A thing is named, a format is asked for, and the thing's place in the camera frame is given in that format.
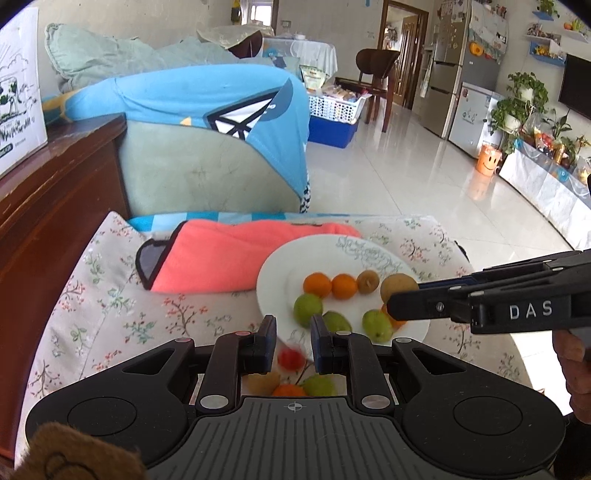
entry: checkered blue cloth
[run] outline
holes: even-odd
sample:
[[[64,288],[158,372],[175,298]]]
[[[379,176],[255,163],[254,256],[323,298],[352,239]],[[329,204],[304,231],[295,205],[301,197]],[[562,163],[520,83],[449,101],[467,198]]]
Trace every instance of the checkered blue cloth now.
[[[253,222],[255,220],[293,220],[320,217],[348,217],[346,214],[334,213],[225,213],[225,212],[182,212],[162,213],[136,217],[129,220],[129,224],[138,232],[171,232],[185,220],[204,219],[227,225]]]

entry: smiley face bucket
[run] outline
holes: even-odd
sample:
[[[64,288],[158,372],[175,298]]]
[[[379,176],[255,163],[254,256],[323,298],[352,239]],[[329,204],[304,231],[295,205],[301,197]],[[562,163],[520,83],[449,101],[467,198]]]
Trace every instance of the smiley face bucket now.
[[[490,145],[483,145],[476,165],[477,171],[492,177],[495,174],[497,164],[501,161],[503,153]]]

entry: metal rivet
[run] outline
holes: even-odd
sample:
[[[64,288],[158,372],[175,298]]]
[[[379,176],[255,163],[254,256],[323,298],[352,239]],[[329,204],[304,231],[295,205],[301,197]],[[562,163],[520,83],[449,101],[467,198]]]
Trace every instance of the metal rivet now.
[[[365,408],[371,408],[372,410],[382,410],[383,408],[389,407],[390,400],[383,395],[368,395],[361,400],[361,404]]]
[[[223,395],[208,395],[201,399],[201,406],[209,410],[224,408],[228,404],[228,399]]]

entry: human hand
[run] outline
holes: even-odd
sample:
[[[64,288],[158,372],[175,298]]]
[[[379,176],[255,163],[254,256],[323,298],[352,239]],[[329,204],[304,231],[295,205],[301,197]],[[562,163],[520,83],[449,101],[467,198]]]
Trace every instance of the human hand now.
[[[552,332],[552,344],[566,379],[574,415],[583,423],[591,424],[591,362],[583,360],[585,346],[566,330]]]

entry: pink cloth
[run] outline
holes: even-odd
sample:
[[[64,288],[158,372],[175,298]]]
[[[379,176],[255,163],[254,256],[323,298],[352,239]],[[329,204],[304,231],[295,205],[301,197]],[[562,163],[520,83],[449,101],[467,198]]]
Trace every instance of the pink cloth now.
[[[349,225],[291,225],[261,220],[224,225],[209,220],[185,223],[152,291],[160,293],[223,293],[253,290],[265,260],[280,246],[320,233],[361,237]]]

